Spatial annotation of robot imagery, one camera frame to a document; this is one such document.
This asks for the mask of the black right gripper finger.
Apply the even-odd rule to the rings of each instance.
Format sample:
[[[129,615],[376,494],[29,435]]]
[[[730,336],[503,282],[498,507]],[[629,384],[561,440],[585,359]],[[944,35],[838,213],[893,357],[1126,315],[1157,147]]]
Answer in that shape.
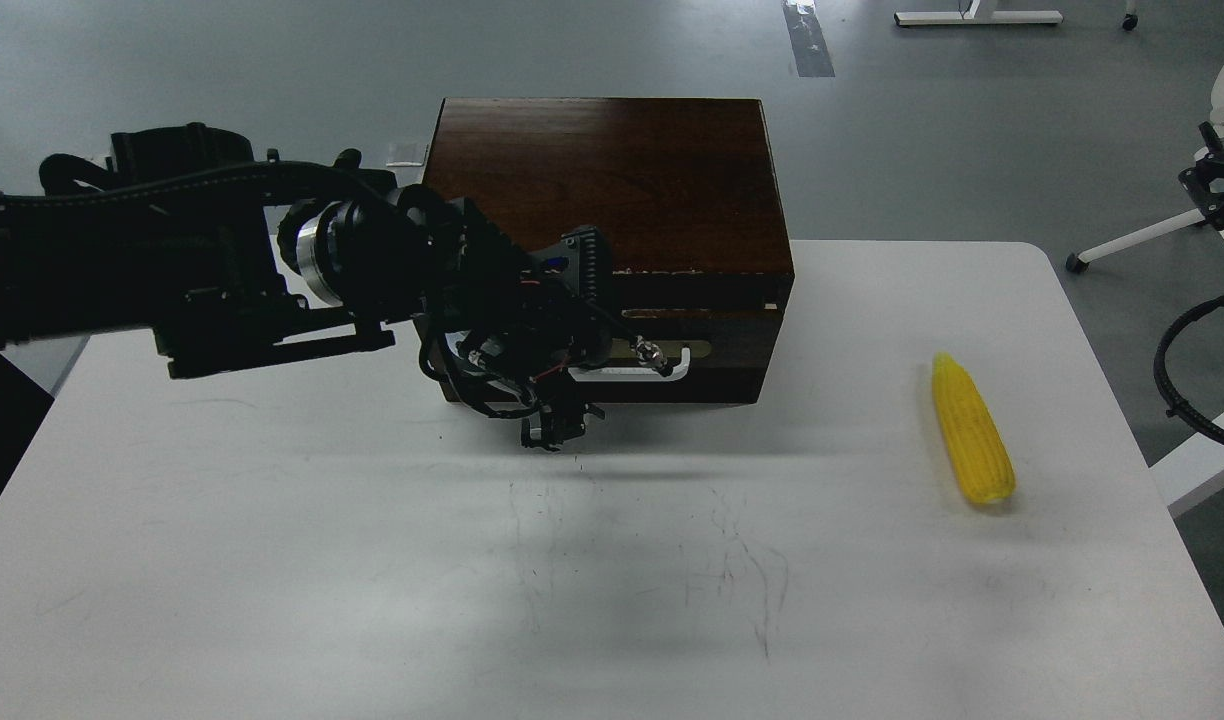
[[[1224,191],[1212,190],[1212,182],[1224,181],[1224,141],[1212,122],[1200,122],[1198,129],[1204,149],[1193,167],[1179,173],[1177,181],[1203,220],[1214,229],[1224,229]]]

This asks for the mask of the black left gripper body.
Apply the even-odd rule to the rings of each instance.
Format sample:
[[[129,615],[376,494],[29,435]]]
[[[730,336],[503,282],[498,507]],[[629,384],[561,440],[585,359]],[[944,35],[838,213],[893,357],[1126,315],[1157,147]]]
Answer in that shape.
[[[603,369],[613,340],[611,246],[597,227],[528,251],[472,200],[424,184],[398,191],[397,213],[420,260],[411,316],[426,377],[494,420],[603,418],[574,378]]]

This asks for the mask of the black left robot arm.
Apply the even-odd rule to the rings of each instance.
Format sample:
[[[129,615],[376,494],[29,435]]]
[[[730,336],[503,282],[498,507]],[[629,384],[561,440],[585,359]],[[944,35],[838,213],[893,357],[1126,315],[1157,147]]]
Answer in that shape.
[[[49,156],[39,181],[0,191],[0,351],[149,328],[170,377],[193,380],[379,350],[412,322],[426,377],[551,452],[603,416],[583,380],[692,365],[627,327],[594,225],[526,251],[471,200],[400,186],[357,149],[261,160],[188,122],[114,133],[104,163]]]

